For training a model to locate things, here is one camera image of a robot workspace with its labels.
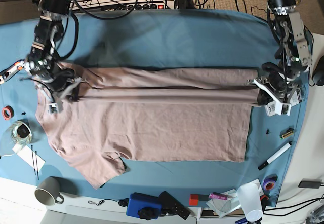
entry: red tape roll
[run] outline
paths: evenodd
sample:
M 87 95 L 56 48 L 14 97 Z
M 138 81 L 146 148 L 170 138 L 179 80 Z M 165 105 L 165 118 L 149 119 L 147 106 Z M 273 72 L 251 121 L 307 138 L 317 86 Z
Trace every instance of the red tape roll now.
M 9 120 L 14 116 L 14 110 L 10 106 L 6 106 L 4 109 L 2 109 L 2 116 L 5 120 Z

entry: pink object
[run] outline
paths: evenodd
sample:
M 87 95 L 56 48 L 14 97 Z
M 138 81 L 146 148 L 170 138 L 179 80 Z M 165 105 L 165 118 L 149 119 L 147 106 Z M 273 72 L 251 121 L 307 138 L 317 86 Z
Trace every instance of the pink object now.
M 210 193 L 208 197 L 212 199 L 227 200 L 227 196 L 223 194 Z
M 138 161 L 243 162 L 251 105 L 251 69 L 72 68 L 80 101 L 49 114 L 38 94 L 37 119 L 51 148 L 94 187 Z

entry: mug handle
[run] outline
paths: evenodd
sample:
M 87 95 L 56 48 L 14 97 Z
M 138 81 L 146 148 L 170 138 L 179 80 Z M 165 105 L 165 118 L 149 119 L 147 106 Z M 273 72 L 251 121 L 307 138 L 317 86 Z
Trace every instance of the mug handle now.
M 59 193 L 57 197 L 60 197 L 62 199 L 62 201 L 58 201 L 58 200 L 55 200 L 55 203 L 57 204 L 62 204 L 64 202 L 64 197 Z

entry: robotic arm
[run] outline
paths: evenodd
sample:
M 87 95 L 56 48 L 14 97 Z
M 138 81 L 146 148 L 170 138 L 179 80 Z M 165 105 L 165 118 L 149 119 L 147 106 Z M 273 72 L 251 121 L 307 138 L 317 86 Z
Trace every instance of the robotic arm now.
M 263 64 L 262 68 L 269 72 L 269 76 L 251 81 L 262 89 L 264 105 L 271 101 L 276 102 L 275 111 L 279 115 L 290 113 L 288 93 L 291 94 L 296 89 L 296 84 L 292 81 L 302 72 L 309 70 L 312 73 L 312 56 L 308 50 L 304 25 L 295 10 L 299 2 L 300 0 L 268 0 L 267 18 L 272 34 L 280 46 L 275 54 L 280 63 Z M 74 51 L 78 31 L 69 54 L 60 57 L 56 51 L 56 42 L 62 39 L 64 33 L 62 18 L 69 15 L 70 5 L 71 0 L 40 0 L 38 8 L 42 14 L 35 28 L 30 53 L 25 60 L 17 61 L 0 72 L 0 84 L 3 84 L 19 70 L 26 69 L 34 78 L 32 80 L 38 81 L 38 87 L 49 101 L 51 113 L 62 110 L 62 100 L 66 97 L 76 101 L 74 92 L 82 82 L 74 70 L 62 70 L 59 66 L 59 62 L 67 59 Z M 273 22 L 270 19 L 271 11 L 275 17 Z M 71 15 L 78 26 L 77 17 L 73 13 Z

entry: blue tablecloth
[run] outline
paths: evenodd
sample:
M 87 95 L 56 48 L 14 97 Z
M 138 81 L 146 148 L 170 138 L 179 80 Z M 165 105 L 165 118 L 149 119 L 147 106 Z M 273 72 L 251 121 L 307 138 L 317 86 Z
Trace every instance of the blue tablecloth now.
M 78 46 L 70 57 L 72 62 L 86 67 L 127 66 L 149 69 L 175 67 L 255 67 L 274 61 L 278 49 L 269 27 L 253 16 L 232 11 L 162 10 L 134 11 L 123 19 L 99 21 L 79 16 Z M 30 51 L 37 20 L 0 26 L 0 70 L 24 58 Z M 74 24 L 59 50 L 61 56 L 72 47 Z M 256 178 L 276 174 L 278 182 L 271 191 L 272 205 L 276 204 L 284 176 L 289 166 L 302 126 L 307 98 L 294 106 L 290 116 L 267 117 L 264 108 L 251 113 L 247 139 L 246 160 L 233 162 L 136 162 L 125 160 L 128 171 L 93 189 L 85 179 L 56 155 L 35 118 L 37 92 L 31 81 L 19 81 L 26 76 L 20 72 L 0 86 L 0 106 L 10 105 L 15 116 L 9 121 L 0 119 L 0 134 L 15 120 L 26 118 L 34 134 L 33 145 L 45 160 L 39 181 L 34 170 L 18 156 L 0 160 L 0 177 L 28 184 L 39 184 L 48 176 L 58 177 L 61 190 L 72 194 L 97 198 L 126 198 L 132 192 L 158 196 L 166 190 L 184 205 L 189 195 L 222 192 Z M 301 83 L 307 76 L 300 77 Z M 280 133 L 289 128 L 296 132 L 287 140 Z M 293 146 L 262 171 L 258 166 L 287 141 Z

